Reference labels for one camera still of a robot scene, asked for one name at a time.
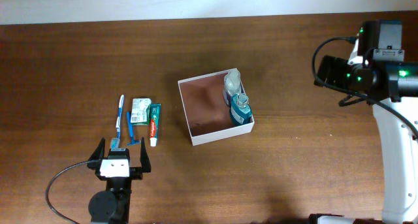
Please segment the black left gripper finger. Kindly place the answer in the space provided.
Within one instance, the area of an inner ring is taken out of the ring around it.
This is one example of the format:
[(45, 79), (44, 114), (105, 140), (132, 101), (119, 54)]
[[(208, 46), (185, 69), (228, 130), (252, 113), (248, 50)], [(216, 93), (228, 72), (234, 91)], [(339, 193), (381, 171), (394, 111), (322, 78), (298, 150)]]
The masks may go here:
[(105, 140), (105, 138), (102, 138), (99, 142), (99, 145), (96, 147), (94, 152), (90, 155), (88, 160), (93, 161), (93, 160), (102, 159), (104, 157), (104, 154), (105, 154), (105, 144), (106, 144), (106, 140)]
[(140, 145), (140, 163), (142, 168), (151, 168), (150, 159), (148, 157), (148, 153), (146, 151), (144, 137), (141, 138), (141, 145)]

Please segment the green white soap box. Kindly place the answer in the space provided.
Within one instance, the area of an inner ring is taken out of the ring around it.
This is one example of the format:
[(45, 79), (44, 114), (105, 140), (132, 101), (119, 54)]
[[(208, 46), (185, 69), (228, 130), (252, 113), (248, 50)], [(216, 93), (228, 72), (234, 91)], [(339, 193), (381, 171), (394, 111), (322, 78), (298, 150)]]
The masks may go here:
[(131, 109), (131, 123), (133, 125), (149, 125), (150, 124), (150, 107), (152, 100), (150, 98), (133, 99)]

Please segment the white cardboard box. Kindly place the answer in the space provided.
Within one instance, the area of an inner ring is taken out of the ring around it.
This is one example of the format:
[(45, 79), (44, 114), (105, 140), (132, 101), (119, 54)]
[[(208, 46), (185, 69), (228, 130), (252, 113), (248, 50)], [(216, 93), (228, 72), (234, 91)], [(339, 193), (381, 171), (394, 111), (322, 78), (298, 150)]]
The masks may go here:
[(224, 98), (224, 76), (229, 69), (178, 81), (178, 89), (193, 146), (250, 133), (255, 124), (235, 125)]

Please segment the blue mouthwash bottle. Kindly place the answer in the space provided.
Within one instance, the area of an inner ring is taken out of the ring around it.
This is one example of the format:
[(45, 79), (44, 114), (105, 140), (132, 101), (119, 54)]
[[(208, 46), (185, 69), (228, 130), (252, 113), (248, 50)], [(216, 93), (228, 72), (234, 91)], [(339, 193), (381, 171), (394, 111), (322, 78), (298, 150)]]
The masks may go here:
[(252, 110), (249, 105), (249, 97), (245, 93), (238, 93), (232, 96), (230, 115), (236, 126), (250, 122)]

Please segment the clear bottle with purple liquid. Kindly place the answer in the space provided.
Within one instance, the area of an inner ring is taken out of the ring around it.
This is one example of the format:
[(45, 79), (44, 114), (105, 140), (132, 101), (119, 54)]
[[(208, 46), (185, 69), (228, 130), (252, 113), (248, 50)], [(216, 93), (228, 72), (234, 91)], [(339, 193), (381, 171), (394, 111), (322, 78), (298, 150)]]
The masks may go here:
[(237, 69), (233, 69), (224, 76), (223, 98), (228, 107), (231, 106), (232, 96), (241, 92), (240, 72)]

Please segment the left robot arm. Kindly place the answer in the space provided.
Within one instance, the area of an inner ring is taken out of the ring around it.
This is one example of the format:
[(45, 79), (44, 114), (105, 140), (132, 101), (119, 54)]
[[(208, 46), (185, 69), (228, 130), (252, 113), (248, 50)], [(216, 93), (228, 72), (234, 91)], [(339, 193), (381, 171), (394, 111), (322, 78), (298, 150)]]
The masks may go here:
[(91, 223), (128, 223), (131, 184), (142, 180), (144, 173), (152, 170), (145, 143), (140, 141), (140, 166), (129, 165), (130, 153), (127, 148), (111, 148), (105, 156), (105, 139), (88, 159), (88, 168), (96, 177), (106, 182), (106, 188), (96, 193), (89, 201), (88, 211)]

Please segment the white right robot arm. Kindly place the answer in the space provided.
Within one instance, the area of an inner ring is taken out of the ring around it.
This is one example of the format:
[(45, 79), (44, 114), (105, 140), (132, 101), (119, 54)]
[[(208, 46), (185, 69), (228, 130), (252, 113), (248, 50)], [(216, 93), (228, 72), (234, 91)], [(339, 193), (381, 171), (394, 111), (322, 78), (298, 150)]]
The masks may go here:
[(417, 222), (417, 64), (404, 60), (402, 22), (370, 20), (354, 37), (349, 59), (324, 56), (314, 84), (344, 93), (339, 106), (372, 106), (384, 172), (382, 223)]

